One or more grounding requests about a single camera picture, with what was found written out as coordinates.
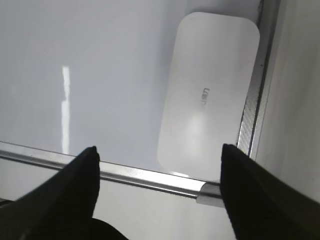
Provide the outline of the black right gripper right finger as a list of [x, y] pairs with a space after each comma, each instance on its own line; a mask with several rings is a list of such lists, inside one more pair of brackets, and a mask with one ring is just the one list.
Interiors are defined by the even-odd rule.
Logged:
[[238, 240], [320, 238], [320, 204], [231, 144], [222, 146], [219, 188]]

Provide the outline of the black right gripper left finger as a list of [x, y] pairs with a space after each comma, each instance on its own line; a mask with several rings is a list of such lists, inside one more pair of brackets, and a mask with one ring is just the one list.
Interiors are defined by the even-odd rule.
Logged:
[[86, 148], [53, 177], [0, 209], [2, 240], [88, 240], [100, 157]]

